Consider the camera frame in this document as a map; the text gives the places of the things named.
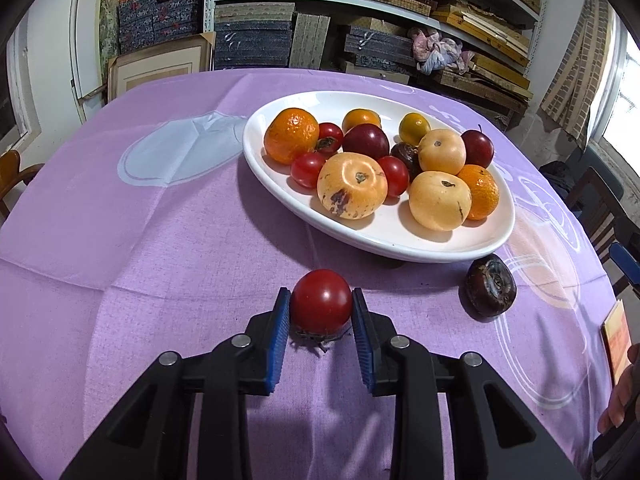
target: human hand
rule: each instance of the human hand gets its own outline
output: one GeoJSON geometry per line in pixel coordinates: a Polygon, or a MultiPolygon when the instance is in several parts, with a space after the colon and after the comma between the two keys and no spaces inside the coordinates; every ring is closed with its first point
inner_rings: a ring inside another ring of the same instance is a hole
{"type": "MultiPolygon", "coordinates": [[[[640,343],[633,345],[626,353],[629,357],[629,361],[636,362],[640,354],[640,343]]],[[[609,406],[600,415],[598,420],[598,431],[605,433],[609,428],[615,426],[620,427],[625,420],[625,406],[631,400],[633,377],[632,371],[634,366],[628,366],[622,375],[618,384],[613,388],[611,396],[609,397],[609,406]]],[[[640,421],[640,397],[636,402],[636,418],[640,421]]]]}

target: finger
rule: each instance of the finger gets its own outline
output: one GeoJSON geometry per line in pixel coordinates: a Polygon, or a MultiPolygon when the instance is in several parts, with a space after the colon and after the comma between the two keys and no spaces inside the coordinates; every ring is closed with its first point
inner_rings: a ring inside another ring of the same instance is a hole
{"type": "Polygon", "coordinates": [[[638,354],[640,353],[640,343],[636,343],[635,345],[631,345],[629,350],[626,351],[626,356],[629,358],[629,361],[635,363],[638,359],[638,354]]]}
{"type": "Polygon", "coordinates": [[[620,425],[625,421],[625,407],[620,401],[619,388],[615,388],[611,397],[609,398],[609,407],[607,411],[609,412],[609,418],[613,422],[613,425],[616,428],[619,428],[620,425]]]}
{"type": "Polygon", "coordinates": [[[607,431],[611,426],[613,426],[613,423],[609,418],[609,412],[607,410],[604,410],[604,412],[602,413],[602,415],[600,415],[600,418],[598,419],[598,433],[600,434],[607,433],[607,431]]]}
{"type": "Polygon", "coordinates": [[[620,380],[618,384],[614,388],[614,394],[617,394],[620,398],[620,403],[623,406],[626,406],[628,402],[631,400],[631,395],[633,393],[633,370],[632,366],[628,366],[625,368],[625,371],[620,375],[620,380]]]}

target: metal screw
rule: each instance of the metal screw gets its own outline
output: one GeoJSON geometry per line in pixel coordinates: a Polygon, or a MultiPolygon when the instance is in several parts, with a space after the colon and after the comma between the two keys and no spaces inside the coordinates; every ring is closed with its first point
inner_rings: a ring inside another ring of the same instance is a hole
{"type": "Polygon", "coordinates": [[[407,348],[409,346],[409,339],[403,335],[395,335],[391,338],[391,346],[393,348],[407,348]]]}
{"type": "Polygon", "coordinates": [[[161,353],[160,357],[158,358],[158,362],[162,366],[171,366],[176,364],[177,361],[178,361],[178,354],[175,352],[161,353]]]}
{"type": "Polygon", "coordinates": [[[482,364],[482,356],[475,352],[468,352],[464,356],[465,363],[469,366],[480,366],[482,364]]]}
{"type": "Polygon", "coordinates": [[[236,348],[244,348],[251,344],[251,338],[247,334],[238,334],[233,336],[231,344],[236,348]]]}

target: plate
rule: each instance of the plate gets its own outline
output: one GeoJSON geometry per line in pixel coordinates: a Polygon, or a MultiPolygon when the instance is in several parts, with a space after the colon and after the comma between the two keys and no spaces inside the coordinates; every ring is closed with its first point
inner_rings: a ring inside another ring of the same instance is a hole
{"type": "Polygon", "coordinates": [[[303,108],[319,123],[342,124],[349,110],[368,108],[382,120],[382,129],[393,146],[399,141],[398,125],[410,112],[427,117],[432,128],[449,128],[433,116],[407,105],[356,92],[304,92],[276,99],[247,121],[242,148],[249,167],[269,192],[291,212],[323,233],[346,244],[381,256],[407,262],[462,262],[493,253],[513,230],[515,208],[511,192],[494,165],[489,171],[500,190],[496,210],[483,222],[467,221],[450,232],[435,232],[418,224],[409,210],[409,197],[387,199],[372,215],[343,220],[329,213],[314,190],[304,189],[289,176],[289,166],[273,161],[264,151],[263,139],[271,121],[285,108],[303,108]]]}

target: tablecloth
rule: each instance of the tablecloth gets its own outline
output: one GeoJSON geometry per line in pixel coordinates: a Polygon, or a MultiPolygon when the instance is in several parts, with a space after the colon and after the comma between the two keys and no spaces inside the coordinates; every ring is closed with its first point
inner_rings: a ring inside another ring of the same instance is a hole
{"type": "MultiPolygon", "coordinates": [[[[322,267],[363,288],[372,311],[429,350],[480,352],[574,463],[586,464],[610,392],[599,328],[614,297],[578,222],[516,147],[465,105],[307,70],[151,82],[106,106],[54,154],[0,230],[0,410],[9,430],[43,478],[57,478],[159,353],[210,351],[269,310],[280,286],[322,267]],[[390,266],[295,217],[242,156],[207,167],[209,136],[241,130],[281,96],[332,89],[397,100],[458,131],[480,124],[491,137],[516,204],[514,232],[497,251],[518,284],[506,314],[483,323],[461,306],[468,262],[390,266]],[[208,126],[196,128],[191,149],[172,151],[180,131],[172,126],[191,131],[195,117],[208,126]],[[154,135],[148,150],[136,150],[154,135]]],[[[326,354],[292,346],[276,393],[248,401],[254,478],[388,478],[393,403],[367,395],[350,334],[326,354]]],[[[446,430],[444,441],[452,478],[446,430]]]]}

